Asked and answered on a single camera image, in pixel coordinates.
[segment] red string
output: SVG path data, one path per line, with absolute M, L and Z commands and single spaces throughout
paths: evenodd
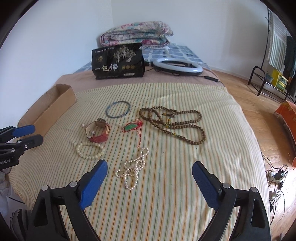
M 132 128 L 132 129 L 130 129 L 130 130 L 128 130 L 128 131 L 125 131 L 124 128 L 125 128 L 126 126 L 130 125 L 130 124 L 136 124 L 137 126 L 134 127 L 134 128 Z M 141 144 L 142 124 L 143 124 L 143 122 L 138 118 L 138 119 L 136 119 L 136 121 L 132 121 L 132 122 L 130 122 L 130 123 L 127 123 L 127 124 L 122 128 L 122 130 L 121 130 L 121 131 L 124 132 L 124 133 L 125 133 L 125 132 L 129 132 L 129 131 L 137 130 L 137 133 L 139 134 L 139 137 L 140 137 L 140 142 L 139 142 L 139 145 L 138 145 L 137 147 L 139 147 L 140 144 Z

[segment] blue gripper pad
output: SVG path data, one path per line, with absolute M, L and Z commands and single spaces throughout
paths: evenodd
M 14 137 L 23 137 L 26 135 L 33 134 L 34 132 L 35 132 L 35 126 L 28 125 L 28 126 L 22 126 L 22 127 L 15 128 L 12 132 L 12 135 Z
M 217 211 L 220 205 L 218 200 L 218 192 L 210 182 L 209 178 L 200 168 L 198 162 L 195 162 L 192 165 L 192 175 L 198 187 L 200 188 L 207 205 Z
M 92 204 L 107 175 L 107 171 L 107 162 L 104 160 L 99 160 L 90 172 L 85 173 L 85 175 L 91 174 L 92 176 L 90 177 L 89 182 L 85 185 L 84 189 L 81 191 L 81 199 L 79 205 L 82 210 Z

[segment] brown cardboard box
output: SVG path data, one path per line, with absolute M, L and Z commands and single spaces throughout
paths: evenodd
M 74 103 L 76 97 L 72 87 L 57 84 L 37 100 L 20 119 L 17 126 L 34 125 L 34 134 L 45 136 L 53 124 Z

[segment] screw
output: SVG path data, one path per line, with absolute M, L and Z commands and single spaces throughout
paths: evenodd
M 252 192 L 258 192 L 258 189 L 255 188 L 255 187 L 251 187 L 251 191 L 252 191 Z
M 76 181 L 72 181 L 72 182 L 70 182 L 70 184 L 69 184 L 69 186 L 70 187 L 76 187 L 77 186 L 77 182 Z
M 229 183 L 223 183 L 222 186 L 226 189 L 229 189 L 230 188 L 230 184 Z
M 43 185 L 42 187 L 41 187 L 41 190 L 42 191 L 46 191 L 48 189 L 48 185 Z

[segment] black package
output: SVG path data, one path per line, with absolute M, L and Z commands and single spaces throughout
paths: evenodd
M 142 44 L 123 44 L 94 49 L 91 68 L 96 79 L 143 77 Z

